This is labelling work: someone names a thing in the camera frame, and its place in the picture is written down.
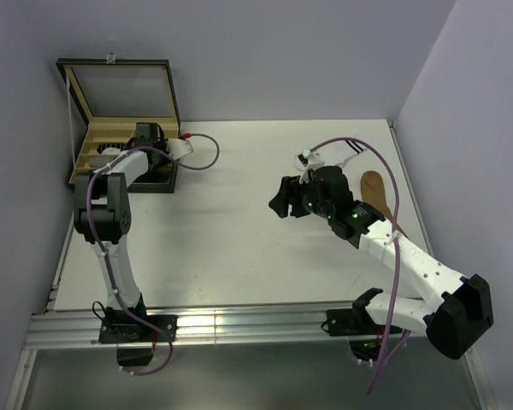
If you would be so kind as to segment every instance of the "wooden box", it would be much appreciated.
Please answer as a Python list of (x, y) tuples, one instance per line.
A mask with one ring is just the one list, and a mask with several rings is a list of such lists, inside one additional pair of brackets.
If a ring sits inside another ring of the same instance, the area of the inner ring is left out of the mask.
[[(156, 122), (165, 138), (177, 138), (179, 110), (167, 60), (87, 60), (61, 58), (56, 63), (86, 125), (84, 143), (68, 181), (100, 167), (109, 146), (121, 148), (137, 122)], [(174, 192), (178, 165), (166, 164), (141, 175), (130, 192)]]

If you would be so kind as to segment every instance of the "metal frame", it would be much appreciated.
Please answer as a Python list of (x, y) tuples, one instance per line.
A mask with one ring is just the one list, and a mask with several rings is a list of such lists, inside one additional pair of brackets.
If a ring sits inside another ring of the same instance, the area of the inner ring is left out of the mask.
[[(393, 129), (393, 121), (388, 121), (388, 125), (404, 176), (407, 179), (428, 252), (433, 255), (422, 214), (418, 208), (409, 175), (401, 156), (398, 140)], [(63, 244), (61, 258), (57, 264), (47, 311), (41, 315), (35, 315), (31, 319), (14, 382), (6, 403), (7, 409), (21, 409), (32, 367), (40, 349), (115, 349), (117, 346), (115, 344), (98, 344), (101, 323), (91, 312), (67, 313), (53, 310), (72, 230), (73, 221), (71, 220)], [(151, 309), (149, 314), (170, 313), (179, 316), (175, 345), (326, 342), (339, 340), (338, 337), (329, 337), (320, 328), (321, 323), (327, 318), (326, 311), (332, 308), (350, 307), (350, 302), (319, 302), (239, 307), (177, 307)], [(350, 339), (363, 340), (369, 337), (375, 337), (375, 335), (350, 337)], [(132, 345), (132, 343), (125, 343), (121, 346)], [(470, 349), (464, 359), (475, 384), (481, 407), (486, 410), (497, 409), (498, 405), (494, 399), (477, 348)]]

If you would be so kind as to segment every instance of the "white table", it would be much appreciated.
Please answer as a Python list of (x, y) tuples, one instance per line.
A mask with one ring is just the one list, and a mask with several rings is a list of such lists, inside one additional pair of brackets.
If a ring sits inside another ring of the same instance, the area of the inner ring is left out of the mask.
[[(207, 171), (180, 169), (173, 195), (129, 196), (129, 255), (149, 308), (348, 301), (371, 287), (390, 288), (392, 273), (336, 237), (325, 220), (281, 220), (268, 208), (281, 177), (299, 174), (293, 156), (329, 138), (358, 137), (386, 157), (401, 195), (399, 223), (426, 249), (385, 120), (192, 122), (183, 129), (215, 136), (221, 158)], [(197, 153), (186, 163), (207, 163), (211, 144), (196, 138), (193, 144)], [(355, 198), (361, 198), (359, 181), (368, 170), (383, 175), (393, 209), (391, 182), (370, 152), (344, 167)], [(403, 282), (399, 294), (417, 296)], [(96, 300), (106, 301), (97, 258), (74, 231), (55, 310), (87, 310)]]

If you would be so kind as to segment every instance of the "gray wall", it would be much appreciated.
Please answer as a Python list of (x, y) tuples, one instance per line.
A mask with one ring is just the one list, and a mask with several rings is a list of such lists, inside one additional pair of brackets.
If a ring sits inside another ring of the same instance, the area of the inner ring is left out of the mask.
[(0, 0), (0, 407), (71, 213), (65, 101), (19, 6)]
[(458, 0), (398, 118), (437, 256), (492, 286), (481, 353), (513, 409), (513, 0)]
[(454, 0), (18, 0), (57, 57), (168, 58), (184, 120), (397, 117)]

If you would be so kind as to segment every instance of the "box lid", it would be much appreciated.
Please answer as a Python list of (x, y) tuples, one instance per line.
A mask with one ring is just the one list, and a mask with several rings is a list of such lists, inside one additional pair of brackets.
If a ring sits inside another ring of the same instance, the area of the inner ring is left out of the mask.
[(56, 63), (90, 123), (157, 122), (179, 129), (180, 117), (167, 60), (60, 58)]

